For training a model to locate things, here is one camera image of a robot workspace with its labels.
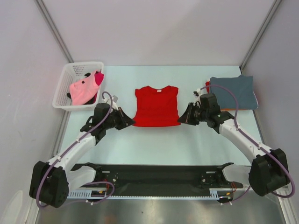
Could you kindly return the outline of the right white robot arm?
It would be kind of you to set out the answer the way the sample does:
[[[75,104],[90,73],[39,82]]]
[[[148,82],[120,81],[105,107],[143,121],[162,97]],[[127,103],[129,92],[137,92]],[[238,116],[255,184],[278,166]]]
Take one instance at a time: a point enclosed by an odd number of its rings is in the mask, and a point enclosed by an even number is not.
[[[233,143],[250,162],[250,166],[227,163],[216,174],[215,181],[220,187],[231,182],[249,185],[256,194],[264,196],[291,182],[286,155],[283,150],[273,150],[254,140],[237,124],[236,118],[227,111],[221,111],[213,93],[202,94],[194,91],[196,100],[188,104],[178,119],[179,123],[196,126],[201,122],[214,129]]]

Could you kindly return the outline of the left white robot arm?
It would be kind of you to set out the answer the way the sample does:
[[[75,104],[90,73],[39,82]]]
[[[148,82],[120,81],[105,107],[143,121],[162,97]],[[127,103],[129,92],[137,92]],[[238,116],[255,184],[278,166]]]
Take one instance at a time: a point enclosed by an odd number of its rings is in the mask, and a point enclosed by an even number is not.
[[[97,104],[75,142],[47,162],[39,161],[34,165],[29,196],[41,207],[59,208],[71,191],[89,184],[95,187],[104,184],[99,165],[88,162],[76,170],[74,166],[105,137],[107,130],[122,130],[134,123],[121,107]]]

